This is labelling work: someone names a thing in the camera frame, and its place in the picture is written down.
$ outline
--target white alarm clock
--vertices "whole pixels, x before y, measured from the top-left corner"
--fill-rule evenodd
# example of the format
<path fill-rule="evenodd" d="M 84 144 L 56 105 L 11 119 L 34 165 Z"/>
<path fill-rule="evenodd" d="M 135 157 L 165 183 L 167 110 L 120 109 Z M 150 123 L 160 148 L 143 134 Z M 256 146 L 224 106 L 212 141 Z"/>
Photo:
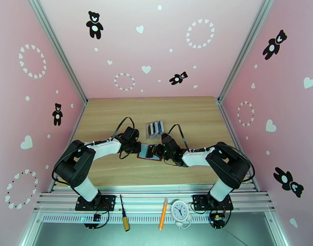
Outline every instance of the white alarm clock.
<path fill-rule="evenodd" d="M 186 229 L 190 226 L 190 221 L 192 216 L 190 215 L 190 211 L 188 209 L 187 204 L 185 204 L 181 200 L 176 200 L 171 206 L 171 216 L 175 220 L 175 225 L 179 228 Z M 183 227 L 184 222 L 189 222 L 189 224 Z"/>

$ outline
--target pencil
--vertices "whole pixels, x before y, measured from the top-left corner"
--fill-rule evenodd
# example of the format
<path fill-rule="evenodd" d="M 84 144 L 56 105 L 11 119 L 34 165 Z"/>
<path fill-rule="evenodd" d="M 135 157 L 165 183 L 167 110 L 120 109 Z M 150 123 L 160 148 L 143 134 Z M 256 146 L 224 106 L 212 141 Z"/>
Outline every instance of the pencil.
<path fill-rule="evenodd" d="M 164 218 L 165 218 L 165 211 L 167 210 L 167 204 L 168 204 L 168 199 L 164 199 L 164 205 L 163 205 L 163 210 L 162 210 L 162 216 L 160 220 L 160 225 L 159 225 L 159 230 L 163 229 L 163 223 L 164 223 Z"/>

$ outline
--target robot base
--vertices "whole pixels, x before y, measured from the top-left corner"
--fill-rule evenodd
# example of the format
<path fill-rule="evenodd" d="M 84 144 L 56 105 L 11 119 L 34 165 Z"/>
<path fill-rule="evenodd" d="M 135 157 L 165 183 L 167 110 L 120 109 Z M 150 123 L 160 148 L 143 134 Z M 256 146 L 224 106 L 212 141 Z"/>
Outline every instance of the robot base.
<path fill-rule="evenodd" d="M 86 201 L 83 197 L 79 196 L 77 203 L 75 205 L 76 211 L 107 211 L 106 205 L 103 202 L 107 203 L 110 207 L 109 211 L 114 211 L 116 195 L 102 195 L 98 191 L 96 197 L 91 201 Z"/>
<path fill-rule="evenodd" d="M 193 195 L 193 205 L 195 211 L 205 211 L 205 210 L 212 210 L 209 206 L 207 195 Z M 229 195 L 225 197 L 225 199 L 219 203 L 217 210 L 223 210 L 223 206 L 226 208 L 226 210 L 233 210 L 233 203 L 231 202 L 231 198 Z"/>

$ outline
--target black teddy bear sticker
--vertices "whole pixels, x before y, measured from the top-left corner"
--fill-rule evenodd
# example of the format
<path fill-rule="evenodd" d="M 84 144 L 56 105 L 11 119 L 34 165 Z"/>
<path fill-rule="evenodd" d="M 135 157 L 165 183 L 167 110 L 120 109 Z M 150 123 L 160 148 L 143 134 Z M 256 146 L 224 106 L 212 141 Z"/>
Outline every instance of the black teddy bear sticker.
<path fill-rule="evenodd" d="M 63 117 L 63 113 L 61 112 L 61 104 L 55 103 L 55 111 L 53 112 L 54 116 L 54 125 L 61 125 L 61 118 Z"/>
<path fill-rule="evenodd" d="M 285 173 L 282 169 L 278 167 L 275 168 L 275 171 L 278 174 L 274 173 L 274 177 L 278 182 L 282 184 L 282 188 L 286 191 L 292 190 L 294 194 L 298 198 L 300 198 L 304 188 L 302 185 L 293 181 L 292 174 L 289 171 Z"/>
<path fill-rule="evenodd" d="M 268 60 L 275 53 L 279 52 L 279 47 L 282 42 L 287 39 L 287 36 L 283 30 L 281 30 L 276 38 L 272 38 L 268 41 L 269 45 L 264 49 L 263 55 L 266 54 L 265 59 Z"/>
<path fill-rule="evenodd" d="M 181 75 L 175 74 L 174 77 L 169 80 L 169 82 L 171 82 L 171 85 L 176 85 L 177 83 L 182 83 L 183 79 L 187 77 L 188 75 L 186 74 L 186 71 L 184 71 Z"/>
<path fill-rule="evenodd" d="M 101 23 L 98 22 L 99 14 L 96 12 L 92 12 L 92 11 L 89 11 L 88 14 L 90 17 L 90 21 L 88 21 L 86 23 L 86 26 L 90 27 L 90 29 L 89 29 L 90 36 L 92 38 L 94 38 L 96 35 L 96 38 L 100 39 L 101 38 L 101 30 L 104 30 L 104 28 L 101 25 Z"/>

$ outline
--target wooden surface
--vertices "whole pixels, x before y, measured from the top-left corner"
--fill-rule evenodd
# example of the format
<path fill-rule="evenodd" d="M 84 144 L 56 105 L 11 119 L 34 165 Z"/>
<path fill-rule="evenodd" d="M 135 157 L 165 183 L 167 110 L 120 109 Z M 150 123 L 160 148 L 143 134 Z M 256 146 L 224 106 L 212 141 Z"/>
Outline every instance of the wooden surface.
<path fill-rule="evenodd" d="M 208 147 L 218 141 L 233 145 L 213 97 L 90 99 L 74 139 L 82 142 L 107 139 L 126 116 L 133 119 L 142 143 L 161 143 L 161 139 L 146 140 L 145 125 L 163 120 L 166 132 L 173 124 L 180 124 L 189 148 Z M 124 132 L 127 126 L 132 126 L 129 119 L 119 132 Z M 184 148 L 177 127 L 171 136 Z M 163 161 L 138 159 L 137 155 L 121 160 L 119 154 L 95 160 L 88 177 L 96 186 L 203 184 L 218 179 L 211 167 L 169 166 Z"/>

